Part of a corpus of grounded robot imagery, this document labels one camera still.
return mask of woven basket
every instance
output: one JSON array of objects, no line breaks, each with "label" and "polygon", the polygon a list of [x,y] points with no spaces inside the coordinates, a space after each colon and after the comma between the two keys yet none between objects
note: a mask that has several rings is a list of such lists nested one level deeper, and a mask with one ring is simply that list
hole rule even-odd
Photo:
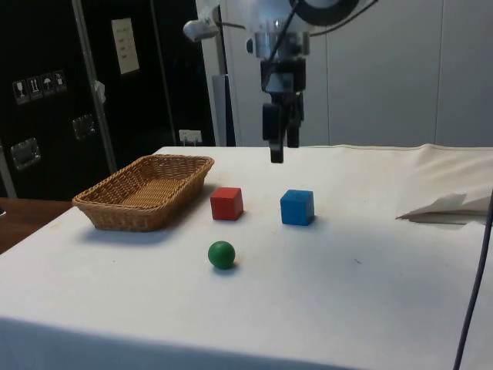
[{"label": "woven basket", "polygon": [[199,195],[213,164],[204,156],[143,156],[72,203],[98,229],[157,230]]}]

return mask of black cable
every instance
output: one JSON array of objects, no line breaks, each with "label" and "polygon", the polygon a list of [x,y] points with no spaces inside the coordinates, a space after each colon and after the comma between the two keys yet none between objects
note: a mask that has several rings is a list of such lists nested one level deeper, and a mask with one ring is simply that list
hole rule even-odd
[{"label": "black cable", "polygon": [[461,340],[459,341],[457,354],[455,356],[454,370],[459,370],[461,368],[462,355],[464,354],[465,342],[468,340],[469,326],[471,326],[472,314],[474,313],[475,310],[476,301],[478,300],[479,288],[481,287],[481,280],[483,278],[483,273],[485,272],[486,257],[488,256],[488,246],[490,244],[492,224],[493,224],[493,192],[491,193],[488,215],[486,217],[485,235],[483,236],[483,246],[481,249],[481,256],[479,257],[478,272],[476,273],[475,283],[472,287],[471,299],[469,301],[468,310],[465,315],[464,325],[462,326]]},{"label": "black cable", "polygon": [[327,33],[331,33],[333,31],[338,30],[339,28],[345,26],[347,23],[351,22],[355,18],[359,17],[363,13],[365,13],[369,8],[371,8],[373,5],[377,4],[378,0],[373,0],[369,4],[366,4],[363,8],[360,9],[359,12],[354,13],[351,17],[347,17],[345,20],[343,20],[341,23],[335,25],[334,27],[330,27],[329,29],[326,29],[321,32],[315,32],[315,33],[310,33],[310,37],[317,37],[317,36],[322,36],[326,35]]},{"label": "black cable", "polygon": [[[359,12],[354,13],[351,17],[346,18],[345,20],[343,20],[338,25],[335,25],[334,27],[331,27],[331,28],[326,29],[324,31],[310,33],[310,37],[322,36],[322,35],[326,35],[327,33],[331,33],[333,31],[338,30],[339,28],[345,26],[347,23],[351,22],[352,20],[354,20],[355,18],[359,17],[361,14],[363,14],[364,12],[366,12],[373,5],[377,4],[377,2],[378,2],[378,0],[373,0],[369,4],[366,4]],[[231,28],[234,28],[234,29],[247,29],[244,25],[238,25],[236,23],[216,22],[216,24],[218,26],[221,26],[221,27],[231,27]]]},{"label": "black cable", "polygon": [[262,81],[262,90],[265,90],[265,88],[267,87],[267,83],[270,80],[270,75],[272,75],[272,63],[274,61],[274,58],[276,57],[277,50],[279,50],[280,44],[283,42],[284,38],[286,37],[287,29],[290,27],[290,24],[293,21],[293,18],[296,15],[296,10],[298,9],[299,6],[300,6],[300,2],[298,0],[293,2],[293,8],[291,9],[291,13],[287,17],[283,29],[281,29],[279,35],[277,36],[276,44],[274,45],[272,51],[270,52],[269,59],[267,60],[266,63],[267,73],[265,74],[265,77],[263,78]]}]

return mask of green ball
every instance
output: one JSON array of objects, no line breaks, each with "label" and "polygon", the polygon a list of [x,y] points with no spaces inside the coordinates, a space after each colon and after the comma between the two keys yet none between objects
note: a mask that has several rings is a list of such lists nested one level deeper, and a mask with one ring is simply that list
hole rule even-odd
[{"label": "green ball", "polygon": [[227,241],[217,241],[209,248],[209,261],[221,270],[228,270],[234,267],[236,253],[231,244]]}]

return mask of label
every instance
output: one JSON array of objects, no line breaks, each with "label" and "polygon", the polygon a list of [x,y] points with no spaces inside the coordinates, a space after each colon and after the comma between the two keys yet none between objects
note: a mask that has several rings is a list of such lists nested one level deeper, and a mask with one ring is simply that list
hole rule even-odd
[{"label": "label", "polygon": [[14,81],[12,83],[12,89],[14,90],[15,101],[17,105],[28,103],[31,99],[29,98],[29,92],[27,84],[24,79],[19,81]]},{"label": "label", "polygon": [[31,100],[41,99],[43,97],[43,92],[39,76],[29,77],[27,83]]},{"label": "label", "polygon": [[112,20],[112,28],[120,74],[138,71],[140,67],[136,42],[133,38],[132,19],[114,19]]},{"label": "label", "polygon": [[55,91],[58,93],[67,90],[67,82],[65,80],[65,74],[63,73],[63,71],[54,71],[53,85],[55,86]]},{"label": "label", "polygon": [[41,75],[41,86],[45,96],[53,95],[56,92],[55,81],[53,80],[53,75],[51,73]]}]

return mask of toy cube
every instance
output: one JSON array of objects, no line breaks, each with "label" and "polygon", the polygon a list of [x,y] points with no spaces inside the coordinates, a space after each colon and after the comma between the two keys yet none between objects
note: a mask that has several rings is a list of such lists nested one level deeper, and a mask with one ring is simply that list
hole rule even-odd
[{"label": "toy cube", "polygon": [[220,187],[210,197],[214,220],[238,220],[243,213],[243,198],[238,187]]},{"label": "toy cube", "polygon": [[280,199],[283,224],[307,226],[315,218],[314,192],[288,190]]}]

